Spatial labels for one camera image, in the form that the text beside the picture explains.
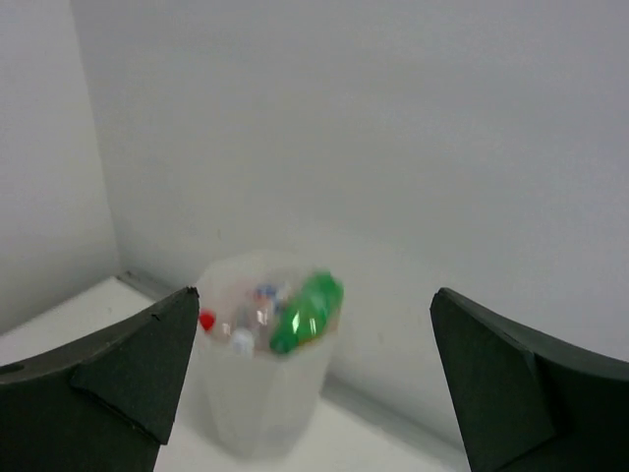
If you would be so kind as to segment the tall red-cap red-label bottle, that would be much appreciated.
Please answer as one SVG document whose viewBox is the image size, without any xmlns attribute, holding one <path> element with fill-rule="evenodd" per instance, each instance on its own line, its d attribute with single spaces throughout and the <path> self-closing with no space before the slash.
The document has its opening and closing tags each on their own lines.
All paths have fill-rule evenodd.
<svg viewBox="0 0 629 472">
<path fill-rule="evenodd" d="M 200 310 L 199 323 L 205 332 L 211 332 L 216 322 L 216 315 L 211 310 Z"/>
</svg>

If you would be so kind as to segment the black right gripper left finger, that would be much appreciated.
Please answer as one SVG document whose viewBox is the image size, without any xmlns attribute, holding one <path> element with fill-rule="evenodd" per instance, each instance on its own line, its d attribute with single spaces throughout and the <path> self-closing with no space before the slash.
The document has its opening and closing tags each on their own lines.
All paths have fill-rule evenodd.
<svg viewBox="0 0 629 472">
<path fill-rule="evenodd" d="M 2 470 L 153 470 L 173 429 L 199 309 L 199 292 L 185 287 L 2 366 Z"/>
</svg>

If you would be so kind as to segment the green soda bottle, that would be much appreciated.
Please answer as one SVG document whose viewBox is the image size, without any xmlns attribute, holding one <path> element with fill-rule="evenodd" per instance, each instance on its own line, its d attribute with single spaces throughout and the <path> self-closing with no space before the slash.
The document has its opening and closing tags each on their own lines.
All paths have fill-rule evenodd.
<svg viewBox="0 0 629 472">
<path fill-rule="evenodd" d="M 311 271 L 287 300 L 269 339 L 271 352 L 284 355 L 321 336 L 340 313 L 344 285 L 328 270 Z"/>
</svg>

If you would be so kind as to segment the white-cap clear labelled bottle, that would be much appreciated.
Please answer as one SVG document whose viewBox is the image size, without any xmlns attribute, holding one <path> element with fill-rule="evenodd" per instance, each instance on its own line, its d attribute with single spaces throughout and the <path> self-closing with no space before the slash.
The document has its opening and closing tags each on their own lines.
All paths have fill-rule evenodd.
<svg viewBox="0 0 629 472">
<path fill-rule="evenodd" d="M 240 350 L 269 351 L 291 291 L 287 281 L 259 283 L 248 291 L 232 317 L 231 343 Z"/>
</svg>

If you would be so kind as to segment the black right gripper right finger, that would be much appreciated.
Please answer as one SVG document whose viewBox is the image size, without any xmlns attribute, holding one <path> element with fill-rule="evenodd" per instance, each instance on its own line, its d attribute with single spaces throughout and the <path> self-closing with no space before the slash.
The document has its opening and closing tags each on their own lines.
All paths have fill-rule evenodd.
<svg viewBox="0 0 629 472">
<path fill-rule="evenodd" d="M 471 470 L 627 470 L 626 362 L 450 288 L 438 290 L 429 311 Z"/>
</svg>

